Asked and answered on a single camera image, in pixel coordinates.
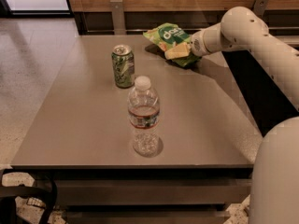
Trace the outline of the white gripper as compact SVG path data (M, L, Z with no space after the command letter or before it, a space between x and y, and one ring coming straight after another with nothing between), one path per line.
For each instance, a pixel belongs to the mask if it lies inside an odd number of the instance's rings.
M194 33L191 36L191 45L182 42L164 53L167 60L187 57L191 50L198 57L221 51L221 27L213 25Z

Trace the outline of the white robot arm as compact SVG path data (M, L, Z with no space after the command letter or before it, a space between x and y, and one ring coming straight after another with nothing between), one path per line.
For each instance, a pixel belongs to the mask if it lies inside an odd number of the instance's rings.
M261 67L248 75L258 91L254 108L277 123L268 129L256 154L249 202L249 224L299 224L299 58L298 50L269 34L246 7L233 7L221 21L164 53L168 60L194 54L245 50Z

